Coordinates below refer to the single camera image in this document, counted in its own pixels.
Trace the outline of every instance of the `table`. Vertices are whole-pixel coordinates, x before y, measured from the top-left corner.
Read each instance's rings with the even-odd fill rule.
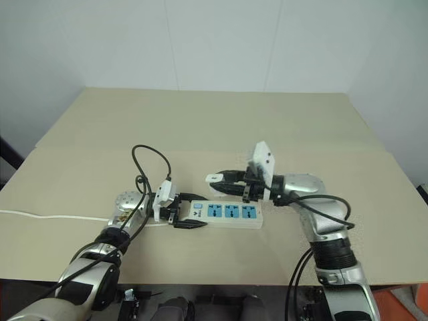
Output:
[[[39,215],[111,216],[134,189],[135,144],[170,160],[182,192],[213,198],[206,174],[244,169],[265,140],[276,173],[312,173],[348,199],[352,248],[371,284],[428,281],[428,208],[344,94],[176,92],[87,88],[0,192],[0,208]],[[165,164],[137,154],[152,182]],[[147,227],[124,257],[131,284],[287,284],[308,248],[298,215],[262,205],[260,230]],[[0,278],[57,280],[104,223],[0,213]],[[300,282],[318,284],[313,264]]]

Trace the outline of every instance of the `orange object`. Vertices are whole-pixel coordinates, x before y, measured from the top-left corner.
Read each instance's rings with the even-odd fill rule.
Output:
[[[416,321],[406,307],[390,291],[379,291],[373,294],[382,321]]]
[[[428,315],[428,283],[418,284],[414,293],[417,307]]]

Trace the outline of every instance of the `power strip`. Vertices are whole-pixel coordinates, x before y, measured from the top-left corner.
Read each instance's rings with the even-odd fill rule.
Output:
[[[192,201],[189,215],[181,219],[197,219],[209,226],[235,229],[260,229],[263,225],[257,203]]]

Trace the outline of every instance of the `white cable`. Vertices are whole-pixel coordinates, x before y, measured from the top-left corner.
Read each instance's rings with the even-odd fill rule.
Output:
[[[6,214],[14,214],[14,215],[22,215],[26,217],[31,217],[33,219],[86,219],[88,221],[102,221],[108,222],[110,219],[103,219],[101,217],[89,217],[89,216],[75,216],[75,215],[37,215],[31,214],[22,211],[10,211],[8,209],[0,209],[0,213]],[[166,226],[168,223],[160,223],[160,224],[146,224],[147,227],[155,227],[155,226]]]

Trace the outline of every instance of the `white wall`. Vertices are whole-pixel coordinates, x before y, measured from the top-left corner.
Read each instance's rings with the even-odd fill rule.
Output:
[[[427,48],[406,36],[423,38],[427,13],[424,0],[2,1],[1,135],[27,155],[84,86],[349,92],[406,173],[428,181],[427,154],[408,147],[428,150],[426,138],[403,129],[428,116],[427,78],[407,85]],[[415,119],[391,130],[381,120],[403,125],[402,105]]]

